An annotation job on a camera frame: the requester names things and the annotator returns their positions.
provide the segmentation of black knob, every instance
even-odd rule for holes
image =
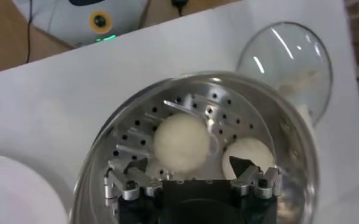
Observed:
[[[94,18],[94,23],[98,27],[104,27],[104,26],[106,26],[106,19],[105,19],[105,17],[103,17],[101,15],[97,15]]]

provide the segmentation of white ball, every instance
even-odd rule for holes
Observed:
[[[189,114],[165,119],[154,136],[155,157],[173,172],[189,172],[207,159],[210,137],[205,124]]]
[[[230,156],[249,159],[264,172],[275,164],[273,155],[264,143],[256,138],[242,138],[229,145],[222,156],[222,171],[227,180],[237,178],[229,162]]]

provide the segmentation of steamer basket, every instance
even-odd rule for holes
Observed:
[[[188,113],[205,122],[211,139],[204,165],[175,173],[154,158],[154,132],[168,116]],[[228,72],[203,72],[164,80],[124,102],[99,132],[75,187],[71,223],[117,223],[104,198],[108,165],[124,169],[148,159],[146,173],[161,180],[224,179],[221,159],[236,139],[268,146],[283,173],[277,223],[311,223],[318,193],[316,149],[299,113],[268,85]]]

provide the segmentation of yellow ring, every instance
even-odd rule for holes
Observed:
[[[94,23],[95,16],[103,16],[106,19],[106,26],[99,27],[95,25]],[[95,11],[90,14],[90,27],[96,33],[107,33],[112,28],[112,20],[110,19],[110,16],[104,11]]]

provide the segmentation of glass lid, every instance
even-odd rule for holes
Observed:
[[[324,114],[332,87],[329,56],[320,39],[298,24],[261,30],[244,48],[237,72],[273,86],[296,107],[307,107],[312,123]]]

